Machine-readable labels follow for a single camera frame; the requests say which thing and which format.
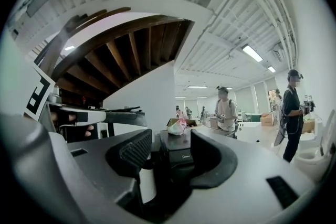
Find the ceiling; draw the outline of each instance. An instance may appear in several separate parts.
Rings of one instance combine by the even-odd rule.
[[[169,13],[175,12],[185,17],[186,15],[182,14],[183,9],[186,9],[184,7],[192,9],[193,14],[187,19],[195,21],[194,33],[191,31],[176,61],[176,96],[195,98],[215,95],[218,85],[242,88],[271,77],[268,66],[273,66],[277,71],[288,67],[289,62],[285,60],[284,55],[282,61],[279,61],[273,53],[274,46],[279,47],[277,44],[281,40],[269,13],[265,12],[269,9],[277,18],[277,12],[270,0],[262,0],[263,3],[260,0],[179,0],[178,3],[184,5],[183,9],[173,0],[165,0],[171,5],[157,0],[158,6],[144,1],[139,4],[140,0],[138,3],[137,0],[132,1],[135,3],[125,5],[130,6],[134,12],[174,16],[176,14]],[[284,24],[290,29],[289,18],[280,0],[273,1],[279,7]],[[102,9],[102,6],[110,10],[118,3],[117,0],[48,0],[32,18],[23,13],[11,26],[11,30],[18,31],[16,42],[23,52],[29,53],[39,43],[59,31],[71,15],[83,12],[90,14]],[[202,14],[209,14],[209,17],[202,18]],[[295,61],[296,51],[292,40],[289,42],[292,44],[291,61]],[[263,61],[256,62],[242,52],[241,47],[245,44],[254,48]],[[189,85],[206,85],[208,88],[190,89],[187,87]]]

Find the hand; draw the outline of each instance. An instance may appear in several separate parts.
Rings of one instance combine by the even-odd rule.
[[[54,123],[54,126],[57,127],[58,124],[58,114],[56,112],[51,113],[51,119],[53,120],[52,122]],[[69,115],[69,123],[74,121],[76,119],[76,115],[70,114]],[[87,130],[85,131],[84,136],[89,137],[91,136],[91,133],[89,131],[92,131],[95,127],[93,125],[89,125]]]

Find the wooden stair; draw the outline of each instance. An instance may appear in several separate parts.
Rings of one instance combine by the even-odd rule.
[[[61,88],[62,101],[99,106],[105,98],[176,58],[191,21],[154,15],[112,27],[84,42],[55,66],[67,40],[87,26],[129,8],[73,17],[40,52],[42,71]]]

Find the fluorescent light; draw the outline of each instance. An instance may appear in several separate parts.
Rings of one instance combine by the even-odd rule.
[[[262,57],[260,57],[260,55],[256,53],[249,45],[246,45],[245,47],[243,47],[242,50],[248,55],[250,55],[257,62],[260,62],[263,60]]]
[[[271,70],[271,71],[272,71],[272,73],[274,73],[274,72],[275,72],[275,69],[274,69],[273,67],[269,67],[268,69],[269,69],[269,70]]]
[[[74,46],[70,46],[70,47],[66,47],[64,50],[72,50],[74,48],[75,48]]]
[[[188,88],[200,88],[200,89],[205,89],[207,86],[188,86]]]

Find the black shirt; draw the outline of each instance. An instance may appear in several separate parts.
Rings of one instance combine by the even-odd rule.
[[[292,86],[288,85],[288,88],[292,90],[292,93],[289,90],[286,90],[283,95],[283,110],[284,114],[288,115],[292,110],[299,110],[300,109],[300,100],[298,97],[298,94],[296,92],[295,88],[292,88]],[[298,124],[298,120],[302,119],[303,116],[292,116],[288,117],[289,121],[288,124]]]

